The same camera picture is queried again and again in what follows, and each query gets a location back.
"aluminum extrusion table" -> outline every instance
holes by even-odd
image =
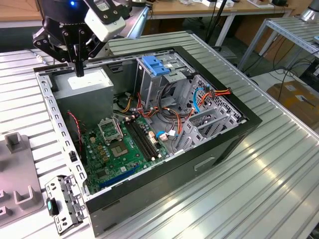
[[[268,38],[259,55],[263,55],[267,51],[270,44],[274,41],[275,37],[280,34],[298,45],[301,49],[304,49],[311,54],[314,53],[314,56],[316,57],[319,56],[319,44],[314,42],[314,36],[319,35],[319,23],[306,23],[300,20],[298,17],[270,18],[265,19],[257,31],[254,39],[250,43],[248,49],[238,64],[239,70],[243,69],[247,59],[255,49],[258,41],[263,36],[263,33],[267,27],[273,29],[274,32]]]
[[[110,42],[115,54],[173,45],[183,46],[231,87],[263,122],[223,163],[99,238],[306,238],[319,222],[318,135],[193,34]],[[41,64],[28,51],[1,53],[0,62],[0,139],[12,131],[30,137],[45,200],[44,184],[70,171],[32,72]],[[1,235],[58,237],[46,207],[2,228]],[[93,238],[88,219],[63,237]]]

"cardboard box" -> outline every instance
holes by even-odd
[[[275,84],[267,93],[278,100],[280,87]],[[279,102],[313,130],[319,127],[319,99],[298,81],[284,83]]]

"table leg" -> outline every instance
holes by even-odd
[[[283,15],[283,17],[288,17],[290,15],[292,11],[291,10],[287,10],[285,12],[285,14]],[[277,37],[278,33],[276,31],[273,31],[273,33],[270,35],[270,37],[268,38],[268,40],[266,41],[263,49],[261,49],[261,51],[259,52],[259,55],[262,56],[268,49],[268,47],[270,46],[270,44],[275,40],[275,38]]]
[[[274,42],[275,38],[277,37],[278,33],[276,31],[273,31],[273,33],[271,33],[270,37],[268,38],[268,40],[266,41],[265,45],[263,46],[263,48],[261,49],[261,51],[259,52],[259,55],[262,56],[265,54],[265,52],[267,51],[267,49],[269,48],[270,44]]]
[[[228,30],[229,30],[229,28],[231,26],[231,23],[233,22],[234,18],[235,18],[235,14],[231,14],[231,15],[229,15],[227,17],[227,19],[225,21],[225,24],[224,24],[223,28],[221,29],[219,37],[218,37],[218,39],[216,41],[215,46],[221,46],[223,44],[223,41],[224,41],[224,39],[226,37],[226,34],[227,34],[227,32],[228,32]]]
[[[257,31],[254,39],[252,40],[252,42],[250,43],[248,49],[246,50],[244,56],[241,58],[239,65],[238,65],[238,69],[242,70],[246,61],[248,60],[249,56],[251,55],[251,53],[253,52],[253,50],[255,49],[257,42],[259,41],[259,39],[262,37],[262,35],[264,34],[264,31],[266,30],[266,23],[267,23],[267,19],[264,20],[263,24],[260,26],[259,30]]]

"metal bracket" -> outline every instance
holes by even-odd
[[[48,197],[57,203],[58,214],[53,218],[59,235],[77,227],[87,217],[81,191],[73,175],[57,176],[45,185],[45,189]]]

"ram slot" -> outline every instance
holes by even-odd
[[[149,153],[152,155],[152,157],[156,157],[157,153],[151,144],[150,140],[145,136],[145,133],[141,130],[141,128],[138,126],[136,122],[133,123],[133,127],[135,131],[138,133],[138,135],[141,136],[141,140],[145,143],[145,146],[147,147]]]
[[[144,132],[135,122],[127,123],[126,128],[147,161],[151,161],[152,157],[157,156],[155,149],[149,140],[144,136]]]

